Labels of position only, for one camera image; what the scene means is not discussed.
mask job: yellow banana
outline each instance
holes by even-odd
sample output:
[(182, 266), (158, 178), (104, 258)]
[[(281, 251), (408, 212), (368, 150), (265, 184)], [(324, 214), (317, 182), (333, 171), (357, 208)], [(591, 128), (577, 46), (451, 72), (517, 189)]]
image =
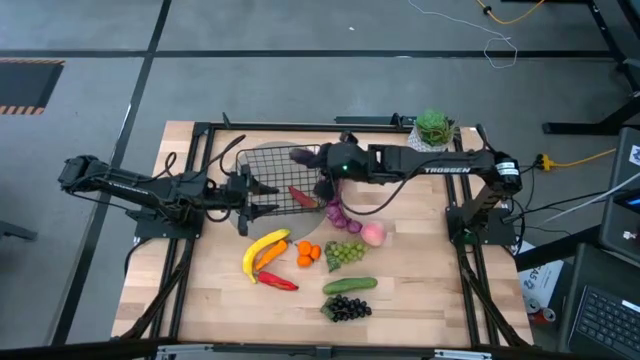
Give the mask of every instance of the yellow banana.
[(253, 259), (258, 255), (260, 250), (265, 247), (273, 244), (274, 242), (280, 241), (291, 233), (289, 229), (280, 229), (276, 230), (270, 234), (267, 234), (260, 238), (260, 240), (253, 243), (253, 245), (249, 246), (247, 252), (244, 253), (244, 257), (242, 258), (242, 271), (247, 274), (251, 282), (254, 284), (257, 283), (256, 278), (253, 276)]

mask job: metal mesh basket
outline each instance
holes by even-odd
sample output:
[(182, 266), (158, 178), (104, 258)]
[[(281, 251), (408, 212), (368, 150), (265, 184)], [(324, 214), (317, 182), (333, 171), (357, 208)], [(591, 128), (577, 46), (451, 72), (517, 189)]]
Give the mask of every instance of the metal mesh basket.
[[(289, 159), (289, 151), (293, 149), (307, 149), (318, 153), (320, 145), (290, 145), (267, 148), (254, 148), (241, 150), (236, 155), (236, 171), (240, 171), (242, 165), (249, 165), (251, 175), (259, 182), (280, 189), (277, 194), (253, 195), (249, 194), (249, 202), (257, 205), (278, 204), (280, 207), (270, 213), (273, 215), (300, 214), (315, 212), (326, 206), (313, 193), (313, 188), (321, 179), (319, 169), (307, 169)], [(289, 186), (304, 192), (318, 203), (317, 208), (305, 208), (289, 193)]]

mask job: white pot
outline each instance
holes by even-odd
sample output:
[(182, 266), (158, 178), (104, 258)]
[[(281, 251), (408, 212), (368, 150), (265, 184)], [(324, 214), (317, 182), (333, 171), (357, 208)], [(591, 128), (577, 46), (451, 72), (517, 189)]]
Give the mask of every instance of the white pot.
[(418, 134), (418, 128), (414, 126), (413, 130), (411, 130), (411, 134), (409, 134), (409, 139), (407, 143), (409, 147), (411, 147), (416, 151), (442, 152), (442, 151), (446, 151), (449, 148), (449, 143), (451, 142), (451, 140), (453, 140), (453, 133), (451, 134), (451, 139), (449, 139), (449, 141), (446, 144), (439, 145), (439, 146), (431, 146), (425, 143), (424, 141), (422, 141), (422, 139), (420, 139), (420, 134)]

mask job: wooden platform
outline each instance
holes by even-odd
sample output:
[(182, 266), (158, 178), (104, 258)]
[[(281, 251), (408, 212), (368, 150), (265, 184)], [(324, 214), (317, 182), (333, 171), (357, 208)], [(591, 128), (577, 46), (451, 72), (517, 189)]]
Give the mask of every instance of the wooden platform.
[[(161, 171), (167, 154), (178, 153), (174, 169), (183, 169), (191, 137), (192, 122), (167, 123), (154, 174)], [(338, 133), (216, 131), (212, 156), (240, 134), (247, 138), (224, 158), (224, 167), (234, 163), (235, 152), (265, 142), (298, 144), (335, 142)], [(360, 145), (368, 143), (405, 145), (406, 134), (357, 133)], [(462, 129), (466, 148), (480, 145), (474, 130)], [(224, 178), (218, 166), (209, 177)], [(482, 181), (471, 178), (474, 194)], [(356, 210), (371, 210), (388, 198), (398, 185), (350, 183), (345, 202)], [(462, 192), (457, 191), (461, 201)], [(326, 262), (301, 269), (295, 249), (289, 249), (268, 265), (273, 272), (300, 286), (297, 292), (252, 284), (242, 272), (241, 260), (252, 240), (238, 236), (231, 223), (206, 222), (197, 241), (180, 324), (179, 339), (198, 342), (331, 344), (366, 346), (466, 347), (469, 336), (463, 306), (460, 275), (453, 246), (448, 242), (444, 220), (447, 206), (442, 176), (421, 176), (408, 182), (383, 211), (360, 219), (379, 220), (391, 232), (389, 241), (369, 251), (364, 260), (328, 273)], [(307, 240), (324, 244), (349, 239), (325, 220)], [(168, 240), (153, 240), (133, 255), (122, 290), (113, 335), (129, 329), (157, 293)], [(532, 343), (513, 260), (500, 247), (485, 246), (485, 261), (491, 293), (497, 306), (522, 338)], [(318, 309), (326, 296), (321, 288), (342, 277), (373, 276), (377, 288), (354, 296), (366, 300), (373, 316), (332, 323)], [(173, 300), (169, 299), (161, 334), (167, 334)], [(482, 307), (476, 299), (481, 339), (488, 342)]]

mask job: red pepper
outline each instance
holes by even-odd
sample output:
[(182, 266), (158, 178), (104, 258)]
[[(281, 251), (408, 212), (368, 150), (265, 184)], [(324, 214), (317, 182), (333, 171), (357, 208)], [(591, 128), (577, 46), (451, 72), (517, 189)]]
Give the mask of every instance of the red pepper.
[(291, 281), (281, 279), (273, 275), (272, 273), (269, 273), (266, 271), (260, 271), (260, 273), (258, 273), (257, 279), (263, 284), (276, 287), (280, 290), (287, 290), (287, 291), (298, 290), (298, 285), (292, 283)]
[(306, 208), (318, 207), (318, 203), (315, 200), (313, 200), (311, 197), (309, 197), (307, 194), (303, 193), (302, 191), (294, 188), (293, 186), (289, 186), (289, 193), (291, 194), (291, 196), (293, 196), (294, 199), (296, 199), (297, 202), (300, 203), (300, 205), (302, 205), (302, 207), (306, 207)]

